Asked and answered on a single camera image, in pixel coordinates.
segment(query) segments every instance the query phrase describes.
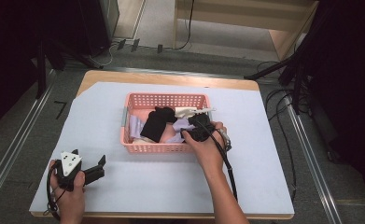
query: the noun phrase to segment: basket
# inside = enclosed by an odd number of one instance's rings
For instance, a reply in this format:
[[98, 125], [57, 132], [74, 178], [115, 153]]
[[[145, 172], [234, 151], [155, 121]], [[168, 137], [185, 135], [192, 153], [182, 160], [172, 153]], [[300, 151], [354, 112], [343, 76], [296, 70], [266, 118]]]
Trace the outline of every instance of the basket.
[[180, 106], [195, 106], [198, 109], [210, 107], [205, 94], [189, 93], [145, 93], [132, 92], [126, 97], [123, 119], [121, 122], [120, 142], [130, 153], [164, 153], [164, 152], [191, 152], [191, 147], [186, 143], [155, 143], [132, 144], [130, 137], [130, 116], [135, 115], [146, 121], [148, 114], [155, 110], [155, 106], [168, 106], [175, 110]]

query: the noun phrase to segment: gray carpet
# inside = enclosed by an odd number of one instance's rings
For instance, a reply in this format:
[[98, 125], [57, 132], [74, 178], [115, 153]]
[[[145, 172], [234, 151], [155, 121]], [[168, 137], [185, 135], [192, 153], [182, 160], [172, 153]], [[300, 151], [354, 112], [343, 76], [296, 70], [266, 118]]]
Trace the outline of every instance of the gray carpet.
[[[158, 54], [155, 49], [139, 48], [131, 52], [131, 46], [122, 50], [113, 48], [113, 62], [105, 70], [115, 70], [118, 67], [144, 68], [154, 70], [182, 71], [212, 74], [213, 77], [242, 78], [243, 75], [254, 74], [261, 62], [209, 56], [178, 51], [164, 51]], [[96, 61], [107, 63], [106, 53], [95, 58]], [[260, 69], [269, 66], [263, 64]], [[35, 191], [43, 174], [49, 156], [57, 144], [58, 137], [67, 118], [69, 106], [76, 96], [80, 82], [88, 71], [74, 60], [67, 61], [64, 71], [57, 72], [54, 88], [39, 115], [35, 126], [28, 135], [21, 153], [16, 159], [3, 187], [0, 189], [0, 223], [57, 223], [52, 218], [33, 217], [28, 212]], [[263, 100], [270, 91], [280, 89], [276, 84], [277, 72], [259, 80]], [[19, 129], [26, 114], [35, 100], [33, 86], [26, 92], [16, 105], [0, 122], [0, 160], [2, 160], [8, 145]], [[275, 113], [275, 105], [282, 97], [276, 95], [269, 103], [269, 115]], [[58, 119], [61, 105], [54, 101], [67, 102], [67, 106]], [[319, 137], [316, 125], [306, 115], [302, 115], [306, 131], [312, 140], [317, 159], [330, 185], [330, 189], [338, 204], [344, 223], [365, 223], [365, 186], [361, 176], [347, 164], [333, 164], [328, 161], [324, 143]], [[328, 223], [322, 202], [307, 162], [302, 153], [297, 135], [294, 131], [288, 112], [280, 114], [280, 120], [290, 143], [296, 171], [296, 197], [294, 207], [296, 215], [291, 220], [279, 220], [277, 223]], [[285, 138], [276, 119], [270, 121], [274, 141], [290, 189], [293, 189], [292, 168], [286, 147]], [[166, 220], [132, 220], [132, 223], [172, 223]], [[252, 220], [251, 223], [272, 223], [270, 220]]]

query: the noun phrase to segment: person's right arm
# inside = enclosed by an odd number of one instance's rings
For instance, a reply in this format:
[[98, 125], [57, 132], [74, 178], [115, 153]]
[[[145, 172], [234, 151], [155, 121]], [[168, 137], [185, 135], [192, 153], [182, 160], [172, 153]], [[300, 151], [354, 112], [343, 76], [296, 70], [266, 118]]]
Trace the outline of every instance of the person's right arm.
[[[216, 129], [223, 129], [221, 122], [213, 122]], [[214, 205], [215, 222], [222, 223], [249, 223], [241, 210], [240, 205], [235, 200], [232, 191], [227, 182], [226, 176], [222, 171], [223, 159], [218, 152], [212, 138], [204, 142], [194, 141], [188, 132], [183, 132], [186, 142], [193, 148], [196, 157], [203, 168], [208, 187], [211, 191]], [[218, 132], [213, 133], [217, 141], [223, 146], [223, 139]]]

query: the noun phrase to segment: forearm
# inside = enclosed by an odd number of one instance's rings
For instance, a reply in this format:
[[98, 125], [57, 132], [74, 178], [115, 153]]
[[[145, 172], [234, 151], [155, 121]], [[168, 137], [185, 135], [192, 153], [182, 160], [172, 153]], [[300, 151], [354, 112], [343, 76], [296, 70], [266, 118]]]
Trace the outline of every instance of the forearm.
[[234, 199], [223, 172], [204, 171], [204, 173], [212, 195], [216, 223], [249, 223]]

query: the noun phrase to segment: table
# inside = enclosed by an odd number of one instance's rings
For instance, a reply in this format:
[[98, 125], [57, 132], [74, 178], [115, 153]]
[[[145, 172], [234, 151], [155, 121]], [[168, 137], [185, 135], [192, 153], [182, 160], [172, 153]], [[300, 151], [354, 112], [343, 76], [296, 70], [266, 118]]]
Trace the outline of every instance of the table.
[[[136, 91], [207, 94], [211, 106], [217, 108], [213, 120], [222, 120], [228, 127], [233, 146], [229, 160], [239, 204], [246, 216], [293, 217], [293, 205], [256, 82], [104, 71], [85, 75], [52, 155], [59, 159], [62, 150], [78, 148], [83, 157], [82, 169], [87, 169], [106, 154], [105, 177], [86, 187], [85, 216], [213, 217], [211, 195], [194, 154], [136, 155], [121, 145], [124, 100], [128, 92]], [[43, 216], [46, 209], [46, 175], [47, 170], [30, 208], [34, 216]]]
[[[190, 19], [192, 0], [175, 0], [177, 19]], [[318, 1], [312, 0], [195, 0], [192, 20], [268, 29], [280, 60], [285, 59], [302, 33], [307, 33]]]

